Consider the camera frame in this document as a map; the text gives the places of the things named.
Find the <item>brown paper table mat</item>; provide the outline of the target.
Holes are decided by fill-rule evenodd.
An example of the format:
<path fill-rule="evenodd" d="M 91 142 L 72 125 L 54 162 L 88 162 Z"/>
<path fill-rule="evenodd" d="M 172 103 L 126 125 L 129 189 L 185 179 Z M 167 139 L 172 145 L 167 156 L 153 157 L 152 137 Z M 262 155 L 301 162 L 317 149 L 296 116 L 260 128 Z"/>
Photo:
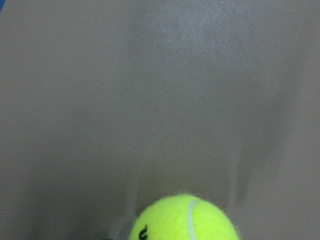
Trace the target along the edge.
<path fill-rule="evenodd" d="M 319 239 L 319 1 L 6 1 L 1 239 L 125 240 L 177 193 Z"/>

